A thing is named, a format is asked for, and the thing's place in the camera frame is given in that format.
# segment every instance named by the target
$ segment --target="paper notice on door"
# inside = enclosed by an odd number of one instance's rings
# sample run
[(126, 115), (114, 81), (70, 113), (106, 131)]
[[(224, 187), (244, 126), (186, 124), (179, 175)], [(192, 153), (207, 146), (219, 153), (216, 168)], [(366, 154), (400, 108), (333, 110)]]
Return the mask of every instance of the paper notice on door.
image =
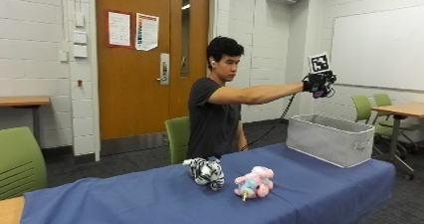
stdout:
[(109, 46), (131, 46), (131, 14), (109, 12)]
[(135, 49), (149, 51), (158, 46), (159, 17), (137, 13)]

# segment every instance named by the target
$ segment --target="man's left arm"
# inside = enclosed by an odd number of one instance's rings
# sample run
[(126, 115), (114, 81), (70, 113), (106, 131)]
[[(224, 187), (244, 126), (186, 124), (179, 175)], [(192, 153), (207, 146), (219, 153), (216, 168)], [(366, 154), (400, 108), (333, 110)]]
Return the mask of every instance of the man's left arm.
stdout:
[(238, 144), (238, 151), (240, 151), (240, 149), (247, 145), (247, 139), (243, 135), (240, 120), (238, 121), (238, 125), (236, 125), (235, 138), (236, 138), (236, 144)]

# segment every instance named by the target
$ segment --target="zebra stuffed animal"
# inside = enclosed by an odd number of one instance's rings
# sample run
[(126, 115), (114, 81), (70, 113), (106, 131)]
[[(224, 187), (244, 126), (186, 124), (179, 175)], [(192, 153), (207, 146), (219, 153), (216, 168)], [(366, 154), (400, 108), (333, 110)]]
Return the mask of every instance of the zebra stuffed animal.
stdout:
[(212, 191), (223, 187), (223, 172), (219, 159), (208, 161), (203, 158), (187, 159), (183, 165), (190, 166), (190, 176), (194, 177), (198, 185), (210, 185)]

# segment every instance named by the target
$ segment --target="table leg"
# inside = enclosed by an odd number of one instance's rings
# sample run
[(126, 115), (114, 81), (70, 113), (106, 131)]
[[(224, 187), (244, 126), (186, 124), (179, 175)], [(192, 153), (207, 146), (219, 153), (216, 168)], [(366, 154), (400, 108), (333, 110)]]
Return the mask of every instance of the table leg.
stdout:
[(36, 140), (38, 142), (38, 145), (41, 145), (40, 142), (40, 109), (38, 107), (32, 107), (32, 128), (33, 128), (33, 134), (36, 137)]
[(413, 179), (413, 169), (396, 155), (398, 126), (400, 126), (400, 119), (402, 119), (402, 118), (405, 118), (402, 115), (396, 114), (393, 116), (393, 119), (394, 119), (394, 121), (393, 121), (393, 134), (392, 134), (392, 140), (390, 140), (388, 154), (382, 154), (382, 155), (376, 156), (373, 158), (393, 163), (396, 169), (400, 172), (402, 172), (404, 174), (409, 175), (408, 178), (409, 178), (409, 180), (412, 180)]

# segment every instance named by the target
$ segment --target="whiteboard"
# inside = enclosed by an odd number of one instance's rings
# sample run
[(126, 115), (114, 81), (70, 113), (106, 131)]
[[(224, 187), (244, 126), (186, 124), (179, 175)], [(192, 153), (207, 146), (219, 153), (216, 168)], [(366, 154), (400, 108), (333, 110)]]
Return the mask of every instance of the whiteboard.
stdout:
[(424, 91), (424, 6), (336, 18), (331, 69), (339, 84)]

